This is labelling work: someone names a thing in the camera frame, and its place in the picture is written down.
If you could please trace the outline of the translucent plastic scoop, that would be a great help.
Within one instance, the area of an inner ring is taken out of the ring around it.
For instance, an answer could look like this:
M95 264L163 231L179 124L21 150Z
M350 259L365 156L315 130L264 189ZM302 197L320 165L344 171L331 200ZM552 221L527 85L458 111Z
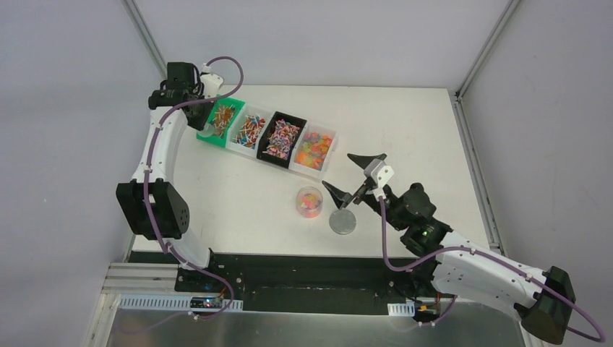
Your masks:
M202 130L197 132L197 135L203 138L212 137L215 134L215 127L211 123L206 123Z

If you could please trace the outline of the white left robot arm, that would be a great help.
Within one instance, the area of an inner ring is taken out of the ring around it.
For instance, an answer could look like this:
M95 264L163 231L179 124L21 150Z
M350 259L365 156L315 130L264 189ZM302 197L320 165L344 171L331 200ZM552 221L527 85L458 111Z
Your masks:
M214 105L193 103L204 98L197 73L191 63L167 64L167 77L147 101L150 127L142 157L130 181L117 185L116 198L132 233L177 254L183 267L196 268L192 281L208 293L220 285L220 273L209 266L210 250L197 245L188 204L173 185L185 129L205 129Z

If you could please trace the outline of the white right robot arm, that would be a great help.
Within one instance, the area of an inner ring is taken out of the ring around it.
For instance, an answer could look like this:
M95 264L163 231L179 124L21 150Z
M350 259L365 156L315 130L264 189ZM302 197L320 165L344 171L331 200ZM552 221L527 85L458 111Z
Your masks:
M484 304L507 314L535 338L562 344L576 301L567 272L524 265L480 247L435 218L437 208L419 182L394 194L388 184L394 170L386 157L348 155L365 176L353 194L327 181L322 184L338 210L364 202L381 217L387 268L413 273L411 289L420 296L436 291Z

